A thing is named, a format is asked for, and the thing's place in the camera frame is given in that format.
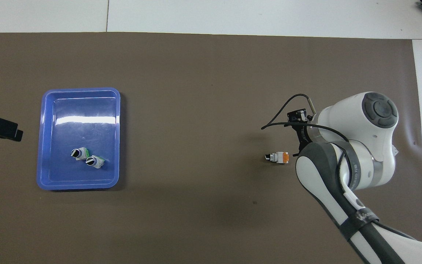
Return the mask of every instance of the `black cable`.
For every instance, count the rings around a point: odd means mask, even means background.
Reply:
[[[293,100],[295,97],[298,97],[298,96],[303,96],[303,97],[305,97],[307,100],[308,100],[308,99],[310,99],[307,95],[305,95],[305,94],[303,94],[303,93],[299,93],[299,94],[296,94],[296,95],[291,96],[291,98],[289,98],[289,99],[288,99],[288,100],[284,103],[283,107],[281,107],[281,109],[280,109],[280,110],[277,112],[277,114],[273,117],[273,119],[271,119],[271,121],[270,121],[270,122],[268,122],[268,124],[266,124],[266,125],[271,124],[271,122],[273,122],[273,121],[276,119],[276,117],[278,117],[278,116],[281,114],[281,112],[283,112],[284,107],[286,107],[286,105],[288,105],[288,103],[290,102],[290,100]]]
[[[318,127],[318,128],[322,128],[322,129],[326,129],[328,131],[331,131],[331,132],[339,135],[344,141],[349,142],[348,138],[345,137],[345,135],[343,135],[341,132],[338,132],[337,130],[335,130],[331,127],[327,127],[327,126],[324,126],[324,125],[308,124],[308,123],[304,123],[304,122],[274,122],[274,123],[271,123],[271,124],[264,125],[263,127],[261,127],[261,129],[263,130],[263,129],[265,129],[267,127],[271,127],[273,125],[291,125],[291,126],[295,125],[295,126],[299,126],[299,127],[308,127],[308,126],[309,127]]]
[[[397,235],[400,235],[400,236],[402,236],[402,237],[406,237],[406,238],[409,238],[409,239],[416,240],[414,237],[412,237],[412,236],[410,236],[410,235],[408,235],[408,234],[405,234],[404,232],[402,232],[402,231],[400,231],[400,230],[397,230],[397,229],[395,229],[395,228],[392,228],[392,227],[389,227],[389,226],[387,226],[387,225],[385,225],[385,224],[382,224],[382,223],[381,223],[381,222],[379,222],[378,220],[373,221],[373,223],[374,223],[374,224],[376,224],[376,225],[378,225],[379,227],[382,227],[383,229],[386,229],[386,230],[388,230],[388,231],[390,231],[390,232],[392,232],[392,233],[395,233],[395,234],[397,234]]]

